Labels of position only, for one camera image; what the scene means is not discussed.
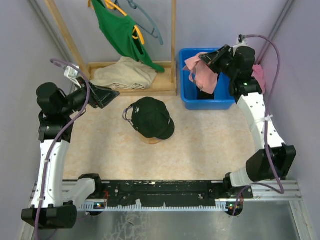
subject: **pink cloth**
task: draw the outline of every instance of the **pink cloth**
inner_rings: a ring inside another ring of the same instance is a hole
[[[254,77],[262,89],[262,93],[265,94],[266,91],[266,81],[264,79],[264,70],[262,69],[261,65],[253,65],[253,73],[252,77]]]
[[[186,66],[183,68],[185,71],[190,71],[189,80],[196,84],[196,86],[207,94],[213,94],[218,82],[218,74],[210,70],[210,68],[204,64],[199,55],[207,54],[207,52],[200,52],[197,55],[185,60]],[[266,91],[266,81],[264,79],[264,70],[261,65],[253,65],[252,77],[254,77],[264,94]]]
[[[190,71],[189,79],[195,83],[199,89],[207,94],[213,94],[217,86],[218,74],[214,73],[204,64],[199,55],[207,54],[207,52],[200,52],[197,55],[185,60],[186,66],[183,70]]]

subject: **cap brim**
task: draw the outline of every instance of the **cap brim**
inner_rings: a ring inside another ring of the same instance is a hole
[[[175,132],[175,123],[172,120],[172,118],[170,118],[170,123],[167,129],[165,130],[165,132],[159,136],[156,136],[156,138],[160,140],[167,140],[174,134],[174,132]]]

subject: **cap stand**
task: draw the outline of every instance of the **cap stand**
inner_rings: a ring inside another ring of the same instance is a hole
[[[136,132],[136,134],[138,134],[139,139],[144,142],[145,144],[150,144],[150,145],[154,145],[154,144],[158,144],[160,143],[162,140],[158,139],[158,138],[146,138],[143,135],[141,135],[138,131]]]

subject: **wooden shelf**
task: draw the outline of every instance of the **wooden shelf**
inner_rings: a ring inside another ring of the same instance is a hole
[[[68,27],[61,16],[59,9],[55,3],[55,0],[44,0],[53,19],[55,20],[61,35],[70,49],[70,52],[74,56],[76,64],[89,78],[93,79],[95,71],[99,68],[104,68],[115,64],[115,62],[90,62],[85,64],[80,52],[68,30]],[[164,73],[158,73],[153,84],[148,89],[119,89],[121,96],[176,96],[177,91],[177,63],[176,56],[176,12],[177,12],[177,0],[171,0],[171,61],[155,61],[154,63],[164,67]]]
[[[105,68],[115,64],[116,62],[90,62],[87,65],[87,69],[90,73],[90,80],[94,79],[95,71],[99,68]],[[173,72],[176,73],[176,62],[174,64],[171,61],[155,61],[164,67],[165,72],[158,73],[150,88],[148,89],[118,89],[120,96],[176,96],[177,95],[177,74],[174,74],[172,81],[172,66]]]

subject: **green tank top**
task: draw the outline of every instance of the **green tank top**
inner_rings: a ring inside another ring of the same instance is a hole
[[[162,66],[152,62],[140,40],[132,37],[138,35],[137,31],[133,34],[136,23],[130,16],[118,17],[112,14],[101,0],[92,0],[92,4],[100,30],[120,55],[130,57],[137,62],[141,61],[160,73],[165,71]]]

